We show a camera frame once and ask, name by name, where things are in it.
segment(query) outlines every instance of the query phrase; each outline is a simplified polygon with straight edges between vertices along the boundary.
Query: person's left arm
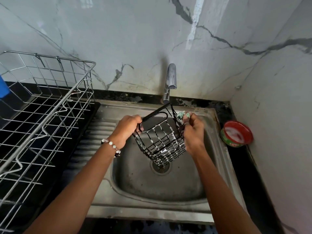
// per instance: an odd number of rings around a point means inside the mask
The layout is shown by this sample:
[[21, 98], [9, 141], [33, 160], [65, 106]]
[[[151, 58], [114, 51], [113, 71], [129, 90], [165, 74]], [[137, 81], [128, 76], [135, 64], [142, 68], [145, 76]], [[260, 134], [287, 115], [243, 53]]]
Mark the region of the person's left arm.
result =
[[[141, 122], [142, 119], [139, 115], [123, 117], [108, 140], [112, 141], [118, 149], [123, 148], [126, 140], [136, 130], [137, 124]], [[24, 233], [68, 234], [79, 232], [96, 191], [113, 161], [115, 151], [108, 143], [102, 144], [74, 180]]]

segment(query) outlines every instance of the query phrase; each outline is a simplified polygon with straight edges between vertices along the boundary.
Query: faucet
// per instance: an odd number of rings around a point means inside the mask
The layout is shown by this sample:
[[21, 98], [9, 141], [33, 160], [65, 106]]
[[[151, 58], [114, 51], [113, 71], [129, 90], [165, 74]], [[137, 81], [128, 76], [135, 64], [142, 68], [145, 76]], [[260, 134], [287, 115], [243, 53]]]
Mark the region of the faucet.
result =
[[174, 63], [170, 63], [167, 70], [165, 91], [163, 94], [163, 104], [169, 103], [170, 90], [177, 89], [177, 68]]

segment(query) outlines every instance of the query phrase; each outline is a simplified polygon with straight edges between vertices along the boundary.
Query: black wire basket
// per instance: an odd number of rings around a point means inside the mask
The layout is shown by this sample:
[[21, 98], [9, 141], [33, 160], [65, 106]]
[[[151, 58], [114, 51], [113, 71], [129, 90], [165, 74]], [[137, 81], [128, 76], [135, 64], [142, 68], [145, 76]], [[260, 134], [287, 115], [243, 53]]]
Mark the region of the black wire basket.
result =
[[144, 117], [133, 136], [141, 151], [163, 167], [186, 151], [183, 131], [183, 121], [168, 103]]

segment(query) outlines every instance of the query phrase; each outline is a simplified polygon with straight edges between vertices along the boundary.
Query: person's right arm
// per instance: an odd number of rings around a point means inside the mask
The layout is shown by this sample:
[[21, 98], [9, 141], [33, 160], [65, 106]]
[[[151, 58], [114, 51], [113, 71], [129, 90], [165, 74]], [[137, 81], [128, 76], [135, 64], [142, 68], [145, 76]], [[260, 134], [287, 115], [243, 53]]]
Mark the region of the person's right arm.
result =
[[204, 124], [195, 114], [185, 125], [184, 139], [204, 186], [218, 233], [260, 234], [208, 156], [204, 146]]

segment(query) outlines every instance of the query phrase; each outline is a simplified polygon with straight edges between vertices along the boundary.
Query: person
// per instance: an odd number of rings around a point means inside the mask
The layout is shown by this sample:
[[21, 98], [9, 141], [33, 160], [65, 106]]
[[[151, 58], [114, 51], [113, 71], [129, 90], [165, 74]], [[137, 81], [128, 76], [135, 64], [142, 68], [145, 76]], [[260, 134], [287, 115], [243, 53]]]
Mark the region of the person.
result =
[[[137, 129], [137, 124], [141, 122], [139, 115], [124, 116], [108, 140], [118, 149], [123, 148], [126, 140]], [[184, 141], [186, 150], [197, 167], [218, 233], [260, 234], [208, 156], [204, 146], [204, 124], [196, 114], [191, 114], [189, 122], [185, 125]], [[113, 161], [115, 151], [112, 145], [103, 143], [80, 173], [37, 217], [25, 234], [79, 232], [96, 191]]]

